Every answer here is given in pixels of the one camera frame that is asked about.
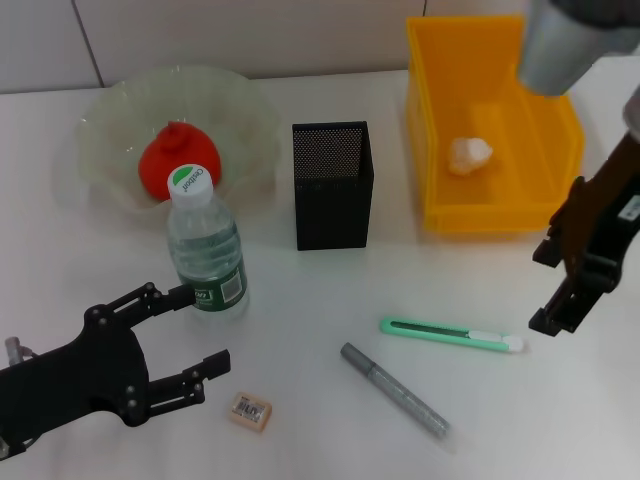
green box cutter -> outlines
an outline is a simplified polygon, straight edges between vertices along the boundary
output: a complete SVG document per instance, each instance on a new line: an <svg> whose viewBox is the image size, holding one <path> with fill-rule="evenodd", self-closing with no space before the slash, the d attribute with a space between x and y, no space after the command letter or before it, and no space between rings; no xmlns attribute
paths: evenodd
<svg viewBox="0 0 640 480"><path fill-rule="evenodd" d="M416 322L415 320L397 317L385 317L380 322L380 330L391 335L467 345L500 352L518 353L524 349L524 340L514 335L500 335L439 323Z"/></svg>

red ball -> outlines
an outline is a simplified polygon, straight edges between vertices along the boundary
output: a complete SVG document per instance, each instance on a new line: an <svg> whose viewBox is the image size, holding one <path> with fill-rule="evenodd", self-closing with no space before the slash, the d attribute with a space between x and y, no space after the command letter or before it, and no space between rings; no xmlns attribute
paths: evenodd
<svg viewBox="0 0 640 480"><path fill-rule="evenodd" d="M188 123L169 122L142 153L138 174L149 195L165 201L169 199L169 175L188 163L206 168L214 185L220 181L220 155L209 136Z"/></svg>

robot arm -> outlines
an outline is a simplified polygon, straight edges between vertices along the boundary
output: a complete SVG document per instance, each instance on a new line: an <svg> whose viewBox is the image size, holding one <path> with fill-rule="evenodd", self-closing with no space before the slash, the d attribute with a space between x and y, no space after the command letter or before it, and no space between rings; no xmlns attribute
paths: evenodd
<svg viewBox="0 0 640 480"><path fill-rule="evenodd" d="M178 375L149 381L132 327L195 303L189 286L167 295L153 283L84 315L68 345L42 355L9 339L10 366L0 371L0 460L23 453L40 435L96 411L137 427L149 418L204 402L203 380L230 370L224 350Z"/></svg>
<svg viewBox="0 0 640 480"><path fill-rule="evenodd" d="M640 43L640 0L534 0L518 77L534 93L561 95L608 52ZM579 177L550 220L534 261L567 278L529 327L574 332L603 293L620 282L624 255L640 229L640 90L625 107L629 132L598 173Z"/></svg>

white bottle cap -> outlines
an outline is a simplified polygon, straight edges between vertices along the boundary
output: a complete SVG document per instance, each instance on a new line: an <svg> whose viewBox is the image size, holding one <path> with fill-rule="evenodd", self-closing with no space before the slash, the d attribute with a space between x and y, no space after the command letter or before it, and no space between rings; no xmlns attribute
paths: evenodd
<svg viewBox="0 0 640 480"><path fill-rule="evenodd" d="M206 168L188 164L176 168L167 180L169 195L176 208L197 208L213 198L213 182Z"/></svg>

bottle cap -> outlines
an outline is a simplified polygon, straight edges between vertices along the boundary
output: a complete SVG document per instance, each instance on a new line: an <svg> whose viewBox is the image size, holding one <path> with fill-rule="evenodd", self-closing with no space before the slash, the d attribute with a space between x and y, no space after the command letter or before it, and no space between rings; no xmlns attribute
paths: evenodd
<svg viewBox="0 0 640 480"><path fill-rule="evenodd" d="M220 155L209 136L188 123L169 122L142 153L138 175L147 192L164 201L169 199L169 175L187 164L202 165L209 170L214 185L220 181Z"/></svg>
<svg viewBox="0 0 640 480"><path fill-rule="evenodd" d="M196 164L182 165L167 180L171 201L176 208L197 208L213 198L213 182L206 168Z"/></svg>

